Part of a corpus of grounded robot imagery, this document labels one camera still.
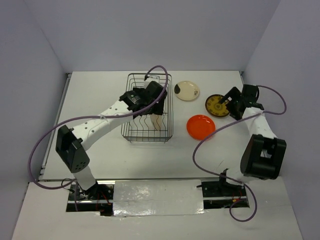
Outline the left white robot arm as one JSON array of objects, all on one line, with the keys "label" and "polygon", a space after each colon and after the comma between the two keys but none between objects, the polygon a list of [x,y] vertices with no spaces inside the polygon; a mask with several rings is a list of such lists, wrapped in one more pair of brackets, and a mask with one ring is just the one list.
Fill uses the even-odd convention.
[{"label": "left white robot arm", "polygon": [[118,126],[138,116],[162,115],[167,97],[165,88],[156,81],[125,92],[108,109],[72,128],[61,126],[57,131],[55,151],[77,180],[80,194],[90,200],[98,194],[98,182],[89,167],[87,150]]}]

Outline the cream plate with black mark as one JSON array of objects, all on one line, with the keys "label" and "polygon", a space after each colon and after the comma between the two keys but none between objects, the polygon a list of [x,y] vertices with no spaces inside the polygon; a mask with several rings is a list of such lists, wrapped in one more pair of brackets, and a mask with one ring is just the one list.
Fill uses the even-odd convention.
[{"label": "cream plate with black mark", "polygon": [[174,86],[175,96],[185,102],[191,102],[200,95],[200,88],[192,81],[180,81]]}]

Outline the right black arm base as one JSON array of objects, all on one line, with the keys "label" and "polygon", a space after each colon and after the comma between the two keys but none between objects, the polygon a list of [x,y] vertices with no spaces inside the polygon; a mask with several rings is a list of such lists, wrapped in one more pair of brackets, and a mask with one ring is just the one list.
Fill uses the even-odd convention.
[{"label": "right black arm base", "polygon": [[236,197],[241,198],[247,195],[242,185],[228,183],[227,179],[221,176],[215,181],[202,181],[196,187],[202,190],[204,198],[232,197],[235,199]]}]

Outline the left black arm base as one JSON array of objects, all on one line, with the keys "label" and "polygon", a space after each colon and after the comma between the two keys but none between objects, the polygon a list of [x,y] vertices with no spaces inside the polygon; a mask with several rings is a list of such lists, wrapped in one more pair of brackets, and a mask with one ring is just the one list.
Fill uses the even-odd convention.
[{"label": "left black arm base", "polygon": [[79,186],[72,184],[68,190],[66,212],[96,212],[100,216],[114,215],[114,184],[100,183],[90,193],[85,193]]}]

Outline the brown patterned plate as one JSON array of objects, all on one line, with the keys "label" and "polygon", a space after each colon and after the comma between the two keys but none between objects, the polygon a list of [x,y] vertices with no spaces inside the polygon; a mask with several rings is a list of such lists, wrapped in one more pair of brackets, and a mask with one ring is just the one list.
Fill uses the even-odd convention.
[{"label": "brown patterned plate", "polygon": [[225,102],[220,103],[222,97],[223,95],[221,94],[213,94],[210,95],[205,101],[205,109],[213,117],[224,118],[230,114],[226,107],[229,101],[226,100]]}]

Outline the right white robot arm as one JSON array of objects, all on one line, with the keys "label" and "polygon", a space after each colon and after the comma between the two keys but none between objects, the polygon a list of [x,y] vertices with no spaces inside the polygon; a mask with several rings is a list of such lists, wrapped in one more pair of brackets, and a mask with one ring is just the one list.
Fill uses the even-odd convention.
[{"label": "right white robot arm", "polygon": [[219,100],[220,104],[227,102],[229,115],[237,121],[243,121],[250,135],[239,167],[225,169],[223,174],[226,178],[217,184],[217,190],[223,196],[234,191],[234,182],[275,180],[279,176],[287,143],[273,133],[265,114],[282,115],[284,112],[265,110],[258,102],[259,94],[258,86],[245,84],[242,90],[233,87]]}]

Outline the orange plastic plate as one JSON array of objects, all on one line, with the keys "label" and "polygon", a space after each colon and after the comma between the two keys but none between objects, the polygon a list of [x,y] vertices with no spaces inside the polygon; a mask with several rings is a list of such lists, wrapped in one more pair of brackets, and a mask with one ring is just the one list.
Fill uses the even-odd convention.
[{"label": "orange plastic plate", "polygon": [[216,125],[210,117],[197,114],[187,121],[186,130],[193,139],[202,141],[216,130]]}]

